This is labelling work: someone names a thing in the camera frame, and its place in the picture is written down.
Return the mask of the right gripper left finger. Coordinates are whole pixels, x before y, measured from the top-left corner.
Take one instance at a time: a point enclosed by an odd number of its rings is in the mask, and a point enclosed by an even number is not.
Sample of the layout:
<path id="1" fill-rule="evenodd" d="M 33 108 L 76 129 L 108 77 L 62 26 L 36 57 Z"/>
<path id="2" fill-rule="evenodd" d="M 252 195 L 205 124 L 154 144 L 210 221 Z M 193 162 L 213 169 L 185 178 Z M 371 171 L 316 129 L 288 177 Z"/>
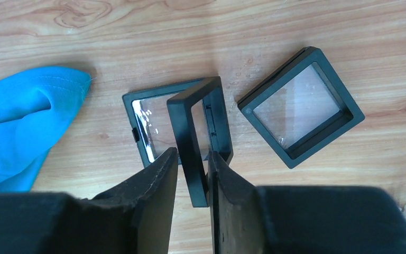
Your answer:
<path id="1" fill-rule="evenodd" d="M 177 173 L 169 148 L 92 199 L 0 194 L 0 253 L 167 253 Z"/>

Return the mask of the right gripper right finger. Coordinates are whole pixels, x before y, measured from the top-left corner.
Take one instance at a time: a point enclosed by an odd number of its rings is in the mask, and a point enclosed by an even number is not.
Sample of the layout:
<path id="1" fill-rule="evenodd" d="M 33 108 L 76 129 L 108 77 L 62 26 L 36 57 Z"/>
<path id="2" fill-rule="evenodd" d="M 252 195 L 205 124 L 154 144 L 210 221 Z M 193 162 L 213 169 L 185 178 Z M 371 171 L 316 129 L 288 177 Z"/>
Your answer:
<path id="1" fill-rule="evenodd" d="M 255 186 L 208 158 L 214 253 L 406 253 L 406 219 L 371 186 Z"/>

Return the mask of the black hinged display case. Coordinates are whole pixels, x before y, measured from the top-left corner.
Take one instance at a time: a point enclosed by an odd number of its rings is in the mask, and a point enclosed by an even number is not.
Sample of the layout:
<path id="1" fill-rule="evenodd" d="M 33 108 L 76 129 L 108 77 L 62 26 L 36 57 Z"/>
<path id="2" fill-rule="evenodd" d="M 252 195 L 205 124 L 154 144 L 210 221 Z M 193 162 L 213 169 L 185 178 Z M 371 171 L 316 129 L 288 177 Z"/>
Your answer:
<path id="1" fill-rule="evenodd" d="M 226 162 L 233 156 L 221 78 L 138 90 L 122 100 L 143 166 L 176 147 L 193 207 L 208 207 L 204 162 L 212 151 Z"/>

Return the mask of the teal t-shirt garment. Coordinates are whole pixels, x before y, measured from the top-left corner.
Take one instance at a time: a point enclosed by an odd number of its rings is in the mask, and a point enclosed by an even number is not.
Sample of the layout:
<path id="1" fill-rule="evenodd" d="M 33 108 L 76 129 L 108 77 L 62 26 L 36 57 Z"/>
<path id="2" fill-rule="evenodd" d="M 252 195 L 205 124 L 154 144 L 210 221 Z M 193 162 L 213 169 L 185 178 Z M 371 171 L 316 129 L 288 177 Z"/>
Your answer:
<path id="1" fill-rule="evenodd" d="M 90 74 L 39 67 L 0 80 L 0 193 L 27 192 L 79 112 Z"/>

